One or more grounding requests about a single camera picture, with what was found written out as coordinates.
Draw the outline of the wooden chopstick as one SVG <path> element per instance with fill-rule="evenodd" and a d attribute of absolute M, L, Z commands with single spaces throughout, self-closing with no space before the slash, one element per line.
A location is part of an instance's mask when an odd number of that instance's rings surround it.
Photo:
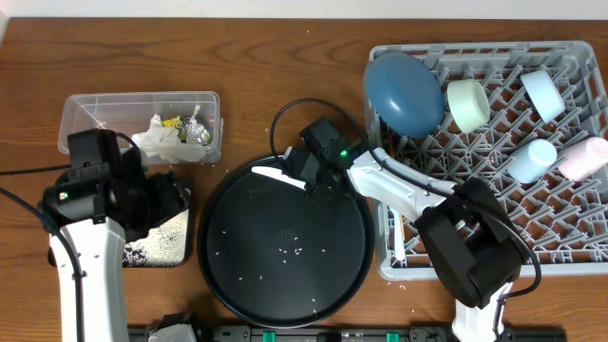
<path fill-rule="evenodd" d="M 400 230 L 401 230 L 401 239 L 402 239 L 402 242 L 405 244 L 405 242 L 407 241 L 406 240 L 407 234 L 406 234 L 405 217 L 402 214 L 399 214 L 399 220 L 400 220 L 399 224 L 400 224 Z"/>

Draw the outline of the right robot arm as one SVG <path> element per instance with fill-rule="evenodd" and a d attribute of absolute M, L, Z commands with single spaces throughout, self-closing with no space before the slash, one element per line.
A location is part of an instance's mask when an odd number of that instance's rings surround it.
<path fill-rule="evenodd" d="M 279 157 L 284 175 L 321 188 L 379 200 L 409 219 L 431 265 L 457 304 L 461 341 L 499 341 L 504 305 L 529 256 L 493 191 L 476 178 L 437 180 L 396 161 L 367 139 L 350 143 L 327 118 L 304 128 L 302 150 Z"/>

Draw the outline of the light blue small plate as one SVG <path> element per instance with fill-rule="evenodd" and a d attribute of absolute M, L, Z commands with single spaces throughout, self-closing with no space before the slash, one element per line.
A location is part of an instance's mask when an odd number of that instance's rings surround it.
<path fill-rule="evenodd" d="M 549 124 L 564 110 L 565 103 L 549 73 L 537 70 L 521 76 L 523 87 L 542 121 Z"/>

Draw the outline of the yellow snack wrapper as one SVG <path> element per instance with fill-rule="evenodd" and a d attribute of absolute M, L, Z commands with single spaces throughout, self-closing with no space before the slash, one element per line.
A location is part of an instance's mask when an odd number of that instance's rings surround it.
<path fill-rule="evenodd" d="M 174 117 L 161 121 L 163 127 L 175 128 L 178 131 L 178 138 L 182 143 L 186 141 L 186 130 L 184 127 L 184 119 L 181 116 Z"/>

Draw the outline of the white tissue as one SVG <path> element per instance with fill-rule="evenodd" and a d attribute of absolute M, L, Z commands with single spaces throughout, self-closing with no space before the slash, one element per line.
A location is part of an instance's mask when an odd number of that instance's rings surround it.
<path fill-rule="evenodd" d="M 170 163 L 197 162 L 206 152 L 204 146 L 187 144 L 178 138 L 175 128 L 163 127 L 160 115 L 154 115 L 145 132 L 131 136 L 131 140 L 146 153 L 148 158 L 158 156 Z"/>

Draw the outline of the pink cup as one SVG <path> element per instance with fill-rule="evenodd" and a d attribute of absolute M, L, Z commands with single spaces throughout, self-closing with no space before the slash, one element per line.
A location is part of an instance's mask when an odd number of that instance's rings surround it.
<path fill-rule="evenodd" d="M 571 181 L 583 181 L 607 163 L 607 141 L 591 137 L 563 149 L 560 156 L 561 174 Z"/>

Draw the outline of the dark blue plate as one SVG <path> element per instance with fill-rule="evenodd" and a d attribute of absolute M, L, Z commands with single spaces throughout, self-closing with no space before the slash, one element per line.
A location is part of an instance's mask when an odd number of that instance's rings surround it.
<path fill-rule="evenodd" d="M 389 52 L 369 62 L 364 88 L 379 117 L 404 136 L 424 138 L 444 117 L 444 93 L 436 76 L 409 54 Z"/>

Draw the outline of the silver foil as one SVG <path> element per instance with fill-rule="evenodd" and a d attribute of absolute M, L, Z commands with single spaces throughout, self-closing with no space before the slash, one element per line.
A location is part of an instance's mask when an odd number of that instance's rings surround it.
<path fill-rule="evenodd" d="M 187 144 L 207 145 L 211 141 L 211 134 L 203 123 L 199 123 L 197 115 L 200 105 L 196 104 L 193 114 L 181 121 L 181 138 Z"/>

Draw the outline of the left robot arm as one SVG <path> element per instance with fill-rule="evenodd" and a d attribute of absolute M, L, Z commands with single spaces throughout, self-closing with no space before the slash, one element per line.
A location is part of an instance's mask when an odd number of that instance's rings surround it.
<path fill-rule="evenodd" d="M 49 231 L 59 277 L 65 341 L 126 341 L 125 244 L 146 238 L 189 208 L 172 172 L 146 175 L 137 145 L 93 128 L 68 136 L 71 165 L 38 209 Z"/>

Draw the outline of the light blue plastic knife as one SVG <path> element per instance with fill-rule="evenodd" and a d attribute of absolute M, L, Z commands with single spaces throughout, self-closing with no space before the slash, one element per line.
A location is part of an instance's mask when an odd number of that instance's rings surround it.
<path fill-rule="evenodd" d="M 401 239 L 401 230 L 400 230 L 400 224 L 399 224 L 400 223 L 400 220 L 399 220 L 400 213 L 392 207 L 390 208 L 390 211 L 393 214 L 393 222 L 394 222 L 393 248 L 394 248 L 395 258 L 399 261 L 404 261 L 406 258 L 406 250 L 405 250 L 405 245 Z"/>

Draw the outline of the teal bowl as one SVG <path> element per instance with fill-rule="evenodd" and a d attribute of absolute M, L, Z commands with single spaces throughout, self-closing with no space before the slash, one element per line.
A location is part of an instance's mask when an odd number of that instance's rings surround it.
<path fill-rule="evenodd" d="M 485 89 L 476 80 L 450 82 L 446 96 L 452 119 L 463 133 L 471 133 L 489 122 L 490 107 Z"/>

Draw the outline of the white cup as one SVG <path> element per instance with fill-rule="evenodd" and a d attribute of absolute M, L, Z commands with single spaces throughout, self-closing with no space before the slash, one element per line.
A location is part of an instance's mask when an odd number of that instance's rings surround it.
<path fill-rule="evenodd" d="M 536 139 L 519 148 L 507 166 L 509 175 L 520 183 L 533 183 L 540 179 L 557 160 L 556 147 L 548 140 Z"/>

